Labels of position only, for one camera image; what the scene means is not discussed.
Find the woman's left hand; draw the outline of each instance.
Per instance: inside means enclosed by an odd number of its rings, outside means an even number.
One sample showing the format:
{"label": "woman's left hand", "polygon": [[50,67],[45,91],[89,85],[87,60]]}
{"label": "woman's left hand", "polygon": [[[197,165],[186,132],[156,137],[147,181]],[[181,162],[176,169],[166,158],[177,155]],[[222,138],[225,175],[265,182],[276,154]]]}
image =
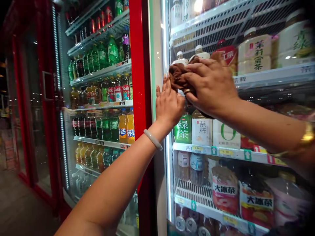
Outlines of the woman's left hand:
{"label": "woman's left hand", "polygon": [[184,97],[171,88],[170,78],[164,75],[162,92],[157,85],[157,122],[166,126],[171,131],[183,115],[184,105]]}

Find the price label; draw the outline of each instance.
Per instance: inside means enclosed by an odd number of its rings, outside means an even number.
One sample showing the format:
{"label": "price label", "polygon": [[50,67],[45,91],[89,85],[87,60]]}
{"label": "price label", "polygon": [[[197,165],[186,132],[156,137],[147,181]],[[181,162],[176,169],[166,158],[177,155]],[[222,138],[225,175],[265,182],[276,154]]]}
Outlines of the price label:
{"label": "price label", "polygon": [[192,146],[192,151],[196,152],[196,153],[202,153],[203,152],[203,147],[193,145]]}

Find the glass refrigerator door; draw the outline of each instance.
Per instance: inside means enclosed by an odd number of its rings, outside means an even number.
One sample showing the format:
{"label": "glass refrigerator door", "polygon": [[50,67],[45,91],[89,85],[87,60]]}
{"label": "glass refrigerator door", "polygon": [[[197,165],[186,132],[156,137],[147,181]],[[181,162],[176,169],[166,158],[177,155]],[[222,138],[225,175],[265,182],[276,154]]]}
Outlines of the glass refrigerator door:
{"label": "glass refrigerator door", "polygon": [[[150,1],[152,87],[171,63],[221,51],[242,99],[306,120],[315,64],[304,19],[295,1]],[[305,215],[311,203],[307,180],[194,107],[165,140],[164,176],[168,235],[264,235]]]}
{"label": "glass refrigerator door", "polygon": [[[63,195],[69,206],[134,141],[128,1],[69,1],[53,7],[60,112]],[[139,235],[138,199],[119,235]]]}

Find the floor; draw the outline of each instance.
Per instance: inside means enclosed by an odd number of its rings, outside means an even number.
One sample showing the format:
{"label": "floor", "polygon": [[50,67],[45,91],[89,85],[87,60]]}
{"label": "floor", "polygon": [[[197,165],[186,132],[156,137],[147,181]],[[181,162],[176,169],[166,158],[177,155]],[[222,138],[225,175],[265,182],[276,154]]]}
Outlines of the floor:
{"label": "floor", "polygon": [[0,235],[54,235],[59,227],[49,206],[14,171],[0,171]]}

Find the bracelet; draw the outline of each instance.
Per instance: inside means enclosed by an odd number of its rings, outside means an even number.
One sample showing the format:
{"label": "bracelet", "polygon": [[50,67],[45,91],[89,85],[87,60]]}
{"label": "bracelet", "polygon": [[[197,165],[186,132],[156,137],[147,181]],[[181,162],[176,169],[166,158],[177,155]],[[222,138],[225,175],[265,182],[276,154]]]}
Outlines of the bracelet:
{"label": "bracelet", "polygon": [[151,140],[151,142],[155,145],[155,147],[157,148],[157,150],[160,150],[160,151],[163,150],[162,145],[158,142],[158,140],[157,140],[155,137],[153,137],[153,136],[151,135],[151,133],[150,133],[147,129],[145,129],[143,132],[145,133],[146,136],[148,136],[148,138],[149,138],[149,139]]}
{"label": "bracelet", "polygon": [[294,148],[293,150],[284,151],[276,154],[268,152],[268,154],[276,158],[290,157],[301,154],[302,152],[306,151],[307,148],[314,142],[315,140],[314,130],[315,130],[314,123],[307,122],[305,133],[296,148]]}

